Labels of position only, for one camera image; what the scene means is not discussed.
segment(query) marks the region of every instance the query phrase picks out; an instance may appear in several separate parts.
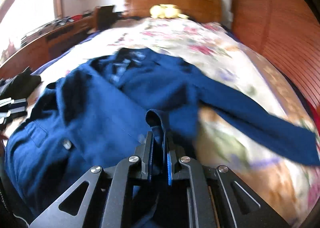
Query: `jacket button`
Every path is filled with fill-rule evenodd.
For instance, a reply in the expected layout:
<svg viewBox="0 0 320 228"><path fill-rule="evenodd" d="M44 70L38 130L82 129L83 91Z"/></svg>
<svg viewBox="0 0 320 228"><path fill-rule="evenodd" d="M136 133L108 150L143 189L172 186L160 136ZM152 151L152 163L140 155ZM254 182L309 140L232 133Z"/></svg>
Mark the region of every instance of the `jacket button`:
<svg viewBox="0 0 320 228"><path fill-rule="evenodd" d="M71 149L72 143L71 143L71 141L69 141L69 140L64 140L63 143L62 143L62 145L64 146L64 148L65 148L66 150L69 150L69 149Z"/></svg>

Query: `metal screw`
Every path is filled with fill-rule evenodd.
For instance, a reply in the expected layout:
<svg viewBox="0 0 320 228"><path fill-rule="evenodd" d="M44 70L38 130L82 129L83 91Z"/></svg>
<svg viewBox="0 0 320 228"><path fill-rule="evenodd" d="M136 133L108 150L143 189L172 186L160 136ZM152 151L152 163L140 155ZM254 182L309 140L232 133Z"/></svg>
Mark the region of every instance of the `metal screw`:
<svg viewBox="0 0 320 228"><path fill-rule="evenodd" d="M183 157L181 157L181 162L183 162L183 163L188 163L188 162L190 162L190 158L189 157L187 157L187 156L183 156Z"/></svg>
<svg viewBox="0 0 320 228"><path fill-rule="evenodd" d="M229 168L227 166L219 166L219 171L222 173L228 172Z"/></svg>
<svg viewBox="0 0 320 228"><path fill-rule="evenodd" d="M93 166L90 170L92 173L99 173L101 171L101 167L100 166Z"/></svg>
<svg viewBox="0 0 320 228"><path fill-rule="evenodd" d="M139 157L138 156L131 156L130 158L129 158L129 161L130 162L137 162L139 160Z"/></svg>

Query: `blue jacket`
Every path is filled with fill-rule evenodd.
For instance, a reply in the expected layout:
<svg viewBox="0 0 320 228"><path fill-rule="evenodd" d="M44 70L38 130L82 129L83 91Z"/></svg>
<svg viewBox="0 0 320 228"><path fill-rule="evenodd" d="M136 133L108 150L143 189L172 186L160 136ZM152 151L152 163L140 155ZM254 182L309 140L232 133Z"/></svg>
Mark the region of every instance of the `blue jacket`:
<svg viewBox="0 0 320 228"><path fill-rule="evenodd" d="M169 115L174 142L194 157L200 102L272 151L320 165L314 133L268 114L181 58L123 48L46 87L8 141L6 171L37 216L91 166L114 166L132 155L150 130L149 109Z"/></svg>

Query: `floral bedspread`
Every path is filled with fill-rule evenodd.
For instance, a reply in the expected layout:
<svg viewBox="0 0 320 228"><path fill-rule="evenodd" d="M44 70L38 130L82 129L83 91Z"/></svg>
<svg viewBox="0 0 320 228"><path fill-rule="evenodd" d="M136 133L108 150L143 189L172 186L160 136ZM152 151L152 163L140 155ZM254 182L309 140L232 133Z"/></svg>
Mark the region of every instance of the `floral bedspread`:
<svg viewBox="0 0 320 228"><path fill-rule="evenodd" d="M90 58L110 55L122 47L148 47L181 57L209 78L246 94L268 113L314 131L319 140L315 125L296 94L265 58L231 39L217 23L200 25L182 19L118 21L112 29L75 46L41 74L43 82L28 99L28 113L48 83ZM24 119L15 120L5 134L10 136ZM228 124L209 107L199 110L199 133L194 147L203 165L229 166L294 227L306 218L320 195L319 168L282 158Z"/></svg>

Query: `yellow plush toy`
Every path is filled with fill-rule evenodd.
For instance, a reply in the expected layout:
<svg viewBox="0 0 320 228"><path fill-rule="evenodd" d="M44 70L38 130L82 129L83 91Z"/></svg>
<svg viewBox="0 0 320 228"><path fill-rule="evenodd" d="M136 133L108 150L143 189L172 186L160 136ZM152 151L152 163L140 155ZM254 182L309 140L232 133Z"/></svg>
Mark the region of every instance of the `yellow plush toy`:
<svg viewBox="0 0 320 228"><path fill-rule="evenodd" d="M178 9L176 5L173 4L160 4L154 5L150 9L151 18L157 19L174 19L174 18L189 18L187 15L181 14L181 10Z"/></svg>

